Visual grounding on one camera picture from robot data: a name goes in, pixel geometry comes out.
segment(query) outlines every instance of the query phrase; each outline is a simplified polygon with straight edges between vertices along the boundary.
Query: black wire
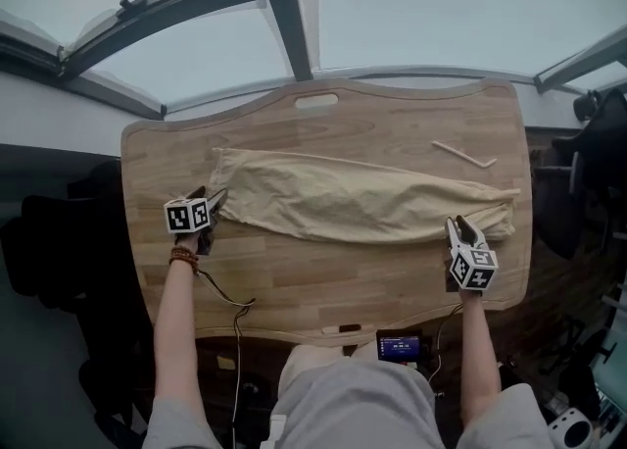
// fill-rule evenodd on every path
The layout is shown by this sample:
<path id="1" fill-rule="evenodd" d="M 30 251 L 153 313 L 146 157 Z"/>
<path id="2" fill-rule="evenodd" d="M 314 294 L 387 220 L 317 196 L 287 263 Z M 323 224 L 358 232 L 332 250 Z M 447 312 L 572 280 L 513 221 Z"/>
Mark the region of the black wire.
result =
<path id="1" fill-rule="evenodd" d="M 226 299 L 229 303 L 232 303 L 234 305 L 239 305 L 240 303 L 236 303 L 235 301 L 233 301 L 230 297 L 228 297 L 226 295 L 226 293 L 217 286 L 217 283 L 214 281 L 214 279 L 212 278 L 212 276 L 210 274 L 208 274 L 207 272 L 203 272 L 202 270 L 198 270 L 198 273 L 203 275 L 209 282 L 211 285 L 213 285 L 217 292 L 219 292 L 219 294 Z M 248 301 L 248 303 L 242 303 L 242 304 L 253 304 L 255 301 L 257 301 L 256 298 L 251 299 L 250 301 Z"/>
<path id="2" fill-rule="evenodd" d="M 462 304 L 458 304 L 453 308 L 453 310 L 447 315 L 445 319 L 440 322 L 438 325 L 438 333 L 436 334 L 435 347 L 436 353 L 438 354 L 438 369 L 427 379 L 427 382 L 431 384 L 433 378 L 438 374 L 438 372 L 442 369 L 442 353 L 440 353 L 440 338 L 442 337 L 442 329 L 444 328 L 444 324 L 449 321 L 449 318 L 452 317 L 455 313 L 463 308 Z"/>
<path id="3" fill-rule="evenodd" d="M 230 297 L 228 297 L 226 295 L 226 293 L 217 286 L 217 283 L 214 281 L 214 279 L 212 278 L 212 276 L 210 274 L 208 274 L 207 272 L 203 272 L 202 270 L 198 270 L 198 273 L 201 274 L 202 276 L 204 276 L 211 285 L 213 285 L 217 292 L 224 298 L 225 301 L 240 306 L 240 310 L 235 314 L 235 317 L 233 318 L 233 332 L 235 334 L 235 339 L 237 341 L 237 360 L 235 361 L 236 363 L 236 368 L 235 370 L 237 371 L 237 384 L 235 386 L 235 402 L 233 405 L 233 426 L 231 427 L 232 430 L 232 444 L 233 446 L 235 445 L 235 420 L 237 418 L 237 404 L 239 403 L 239 390 L 241 389 L 241 384 L 240 384 L 240 378 L 241 378 L 241 374 L 242 374 L 242 370 L 241 370 L 241 364 L 240 364 L 240 356 L 242 354 L 242 348 L 241 348 L 241 344 L 240 344 L 240 336 L 242 335 L 242 329 L 239 326 L 239 319 L 241 319 L 242 317 L 245 317 L 246 315 L 248 315 L 248 312 L 251 309 L 251 305 L 257 301 L 256 298 L 251 299 L 248 303 L 243 303 L 245 305 L 248 306 L 242 306 L 240 303 L 236 303 L 235 301 L 233 301 Z"/>

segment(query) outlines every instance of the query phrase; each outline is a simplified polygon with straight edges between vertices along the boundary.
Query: hand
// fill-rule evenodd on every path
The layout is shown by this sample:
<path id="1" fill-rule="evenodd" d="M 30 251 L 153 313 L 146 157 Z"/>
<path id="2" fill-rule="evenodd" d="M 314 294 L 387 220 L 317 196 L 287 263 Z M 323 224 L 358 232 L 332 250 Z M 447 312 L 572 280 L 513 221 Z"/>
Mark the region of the hand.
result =
<path id="1" fill-rule="evenodd" d="M 200 237 L 200 231 L 195 233 L 181 234 L 178 236 L 175 244 L 180 245 L 191 250 L 194 254 L 198 251 L 198 238 Z"/>
<path id="2" fill-rule="evenodd" d="M 482 294 L 483 292 L 481 290 L 467 290 L 463 288 L 459 290 L 459 298 L 461 299 L 461 304 L 463 305 L 475 301 L 481 301 Z"/>

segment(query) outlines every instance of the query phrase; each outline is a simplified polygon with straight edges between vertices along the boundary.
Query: white sleeve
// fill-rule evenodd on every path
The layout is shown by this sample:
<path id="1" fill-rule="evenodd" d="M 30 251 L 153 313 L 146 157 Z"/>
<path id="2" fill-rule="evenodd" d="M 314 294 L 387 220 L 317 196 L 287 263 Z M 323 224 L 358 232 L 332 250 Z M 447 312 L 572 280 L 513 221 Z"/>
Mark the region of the white sleeve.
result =
<path id="1" fill-rule="evenodd" d="M 207 422 L 201 423 L 182 403 L 155 398 L 142 449 L 202 447 L 221 449 Z"/>
<path id="2" fill-rule="evenodd" d="M 466 427 L 458 449 L 554 449 L 536 397 L 528 384 L 502 391 L 497 401 Z"/>

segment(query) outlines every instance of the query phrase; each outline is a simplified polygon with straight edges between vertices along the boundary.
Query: cable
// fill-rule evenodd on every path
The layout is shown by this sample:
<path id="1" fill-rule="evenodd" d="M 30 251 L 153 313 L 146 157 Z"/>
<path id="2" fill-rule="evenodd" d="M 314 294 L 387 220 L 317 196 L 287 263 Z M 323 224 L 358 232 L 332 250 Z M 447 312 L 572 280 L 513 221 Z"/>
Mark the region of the cable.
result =
<path id="1" fill-rule="evenodd" d="M 239 327 L 239 319 L 245 317 L 251 309 L 251 306 L 255 304 L 257 299 L 253 298 L 248 303 L 236 303 L 230 297 L 228 297 L 224 291 L 217 286 L 212 276 L 207 272 L 198 270 L 198 273 L 204 276 L 209 283 L 203 280 L 203 283 L 222 301 L 233 306 L 237 306 L 240 310 L 233 319 L 233 332 L 235 333 L 235 339 L 237 340 L 237 363 L 235 369 L 237 370 L 237 383 L 235 385 L 235 402 L 233 403 L 233 417 L 231 418 L 231 436 L 232 436 L 232 448 L 235 449 L 235 417 L 237 416 L 237 404 L 239 402 L 239 384 L 242 377 L 242 369 L 240 367 L 242 360 L 242 347 L 240 344 L 240 338 L 242 337 L 242 329 Z"/>
<path id="2" fill-rule="evenodd" d="M 440 326 L 438 327 L 438 335 L 435 339 L 435 349 L 438 352 L 438 369 L 436 369 L 435 372 L 429 377 L 428 379 L 429 384 L 431 384 L 431 379 L 435 377 L 435 374 L 437 374 L 442 369 L 442 354 L 440 353 L 440 336 L 442 335 L 442 329 L 444 328 L 444 324 L 449 320 L 450 317 L 452 317 L 455 313 L 461 310 L 461 308 L 463 308 L 463 305 L 461 304 L 458 304 L 457 306 L 455 306 L 453 310 L 449 313 L 449 315 L 445 319 L 442 320 L 442 322 L 440 323 Z"/>
<path id="3" fill-rule="evenodd" d="M 228 304 L 232 304 L 233 306 L 239 306 L 240 308 L 246 308 L 249 306 L 253 306 L 253 304 L 255 303 L 256 299 L 253 298 L 251 299 L 248 303 L 236 303 L 235 301 L 233 301 L 230 297 L 228 297 L 221 288 L 219 288 L 217 286 L 217 283 L 214 282 L 214 279 L 211 277 L 210 274 L 208 274 L 207 272 L 203 272 L 201 270 L 198 270 L 199 274 L 202 274 L 210 283 L 206 283 L 203 280 L 203 283 L 205 283 L 205 285 L 222 301 L 224 301 L 225 303 Z"/>

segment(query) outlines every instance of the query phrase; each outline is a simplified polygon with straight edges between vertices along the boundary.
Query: person's leg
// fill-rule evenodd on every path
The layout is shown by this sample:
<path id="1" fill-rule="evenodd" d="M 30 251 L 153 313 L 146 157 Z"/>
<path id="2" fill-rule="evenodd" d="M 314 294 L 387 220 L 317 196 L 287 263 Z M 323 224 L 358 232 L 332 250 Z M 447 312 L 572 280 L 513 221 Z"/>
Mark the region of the person's leg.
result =
<path id="1" fill-rule="evenodd" d="M 278 397 L 280 398 L 300 373 L 309 369 L 330 366 L 342 358 L 344 358 L 344 354 L 341 347 L 327 348 L 299 344 L 292 350 L 283 371 L 281 371 L 281 379 L 278 382 Z"/>
<path id="2" fill-rule="evenodd" d="M 365 343 L 364 346 L 360 346 L 351 358 L 364 360 L 366 362 L 376 362 L 379 360 L 379 355 L 376 351 L 376 340 Z"/>

